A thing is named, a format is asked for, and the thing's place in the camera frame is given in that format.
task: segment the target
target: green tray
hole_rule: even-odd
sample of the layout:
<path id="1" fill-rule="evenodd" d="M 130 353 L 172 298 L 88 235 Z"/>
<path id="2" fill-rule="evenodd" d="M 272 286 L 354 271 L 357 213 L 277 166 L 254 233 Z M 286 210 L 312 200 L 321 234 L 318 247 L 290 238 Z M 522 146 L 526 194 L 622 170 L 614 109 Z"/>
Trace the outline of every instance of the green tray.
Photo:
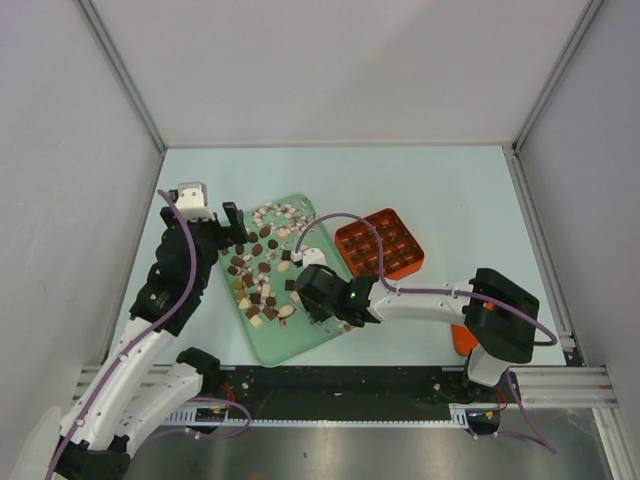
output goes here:
<path id="1" fill-rule="evenodd" d="M 302 267 L 296 267 L 291 263 L 287 272 L 278 271 L 278 265 L 283 261 L 282 252 L 295 249 L 300 233 L 315 218 L 317 218 L 315 209 L 304 195 L 291 195 L 267 203 L 263 207 L 245 213 L 244 222 L 247 229 L 256 234 L 259 234 L 264 227 L 269 226 L 271 234 L 266 238 L 259 237 L 256 243 L 247 243 L 244 245 L 242 253 L 236 253 L 236 250 L 232 248 L 229 253 L 225 255 L 223 252 L 220 257 L 219 264 L 236 305 L 239 305 L 240 300 L 236 298 L 233 282 L 249 273 L 256 285 L 251 288 L 244 286 L 247 296 L 251 293 L 259 293 L 262 283 L 268 283 L 271 294 L 275 296 L 277 302 L 274 307 L 276 310 L 280 310 L 286 304 L 292 305 L 296 309 L 293 315 L 286 319 L 286 326 L 281 324 L 279 318 L 269 320 L 264 313 L 260 313 L 262 324 L 256 328 L 245 315 L 245 310 L 238 308 L 238 318 L 247 334 L 251 348 L 258 361 L 266 367 L 279 365 L 350 331 L 349 324 L 333 317 L 321 324 L 311 324 L 302 304 L 295 303 L 291 298 L 291 292 L 285 290 L 285 280 L 295 280 L 302 272 Z M 289 232 L 287 238 L 279 237 L 280 228 L 287 229 Z M 275 249 L 268 247 L 268 242 L 272 239 L 278 242 Z M 252 249 L 257 244 L 262 245 L 263 251 L 254 257 Z M 345 279 L 352 277 L 323 225 L 314 227 L 305 236 L 304 245 L 320 248 L 327 259 L 327 265 L 335 270 L 340 277 Z M 232 266 L 231 260 L 234 256 L 245 261 L 244 266 L 240 267 L 235 275 L 228 271 Z M 258 269 L 258 264 L 261 262 L 268 263 L 271 266 L 271 271 L 261 273 Z"/>

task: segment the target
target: metal floor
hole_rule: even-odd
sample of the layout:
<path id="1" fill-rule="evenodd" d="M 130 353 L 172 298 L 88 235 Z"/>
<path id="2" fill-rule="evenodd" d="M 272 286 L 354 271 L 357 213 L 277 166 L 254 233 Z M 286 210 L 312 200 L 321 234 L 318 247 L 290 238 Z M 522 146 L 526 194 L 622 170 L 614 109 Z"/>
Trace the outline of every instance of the metal floor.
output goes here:
<path id="1" fill-rule="evenodd" d="M 126 480 L 612 479 L 591 410 L 537 410 L 553 456 L 512 438 L 458 429 L 253 428 L 230 440 L 184 434 L 143 446 Z M 502 430 L 529 432 L 517 410 Z"/>

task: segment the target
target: white table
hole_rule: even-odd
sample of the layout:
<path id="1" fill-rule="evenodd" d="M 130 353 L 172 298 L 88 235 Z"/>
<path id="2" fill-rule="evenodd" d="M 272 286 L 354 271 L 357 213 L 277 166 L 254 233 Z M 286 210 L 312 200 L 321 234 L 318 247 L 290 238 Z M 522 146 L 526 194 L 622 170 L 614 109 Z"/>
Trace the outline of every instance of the white table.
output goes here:
<path id="1" fill-rule="evenodd" d="M 541 301 L 541 322 L 556 331 L 540 273 L 500 147 L 344 147 L 171 149 L 158 188 L 181 182 L 207 185 L 209 204 L 249 210 L 291 193 L 304 193 L 320 214 L 366 215 L 394 208 L 426 253 L 415 279 L 430 283 L 471 278 L 491 267 Z M 164 206 L 151 204 L 115 338 L 144 285 L 164 224 Z M 326 223 L 329 233 L 347 223 Z M 539 339 L 544 335 L 538 332 Z M 202 304 L 178 340 L 156 363 L 173 363 L 195 346 L 227 365 L 255 365 L 235 304 L 214 267 Z M 367 325 L 327 342 L 289 365 L 459 365 L 449 325 L 406 321 Z M 560 346 L 537 348 L 532 364 L 564 365 Z"/>

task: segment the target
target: beige piece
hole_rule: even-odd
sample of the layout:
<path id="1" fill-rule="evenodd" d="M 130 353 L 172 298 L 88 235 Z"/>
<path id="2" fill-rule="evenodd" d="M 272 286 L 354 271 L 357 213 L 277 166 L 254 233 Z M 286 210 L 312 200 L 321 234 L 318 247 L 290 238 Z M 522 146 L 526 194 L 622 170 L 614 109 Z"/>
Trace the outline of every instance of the beige piece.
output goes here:
<path id="1" fill-rule="evenodd" d="M 293 305 L 284 305 L 283 307 L 280 308 L 280 311 L 278 312 L 278 316 L 280 318 L 289 318 L 291 315 L 293 315 L 293 312 L 295 312 L 296 309 L 293 307 Z"/>
<path id="2" fill-rule="evenodd" d="M 254 315 L 249 321 L 251 322 L 251 325 L 256 328 L 260 328 L 262 326 L 262 319 L 258 315 Z"/>
<path id="3" fill-rule="evenodd" d="M 251 306 L 251 300 L 249 300 L 247 297 L 244 297 L 242 300 L 240 300 L 240 303 L 238 304 L 238 308 L 240 310 L 246 310 L 250 306 Z"/>

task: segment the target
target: orange object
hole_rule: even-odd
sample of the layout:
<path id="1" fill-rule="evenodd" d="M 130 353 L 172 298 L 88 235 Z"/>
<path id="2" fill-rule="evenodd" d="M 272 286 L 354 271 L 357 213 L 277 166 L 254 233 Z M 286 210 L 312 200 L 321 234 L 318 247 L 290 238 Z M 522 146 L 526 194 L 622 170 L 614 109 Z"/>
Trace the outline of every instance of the orange object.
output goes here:
<path id="1" fill-rule="evenodd" d="M 374 226 L 384 250 L 385 276 L 390 280 L 417 272 L 424 263 L 424 251 L 392 208 L 365 217 Z M 338 229 L 336 246 L 354 276 L 378 275 L 378 245 L 366 225 L 353 222 Z"/>
<path id="2" fill-rule="evenodd" d="M 478 346 L 476 337 L 474 337 L 466 327 L 452 325 L 451 333 L 453 334 L 453 348 L 455 348 L 458 355 L 467 357 L 471 353 L 471 350 Z"/>

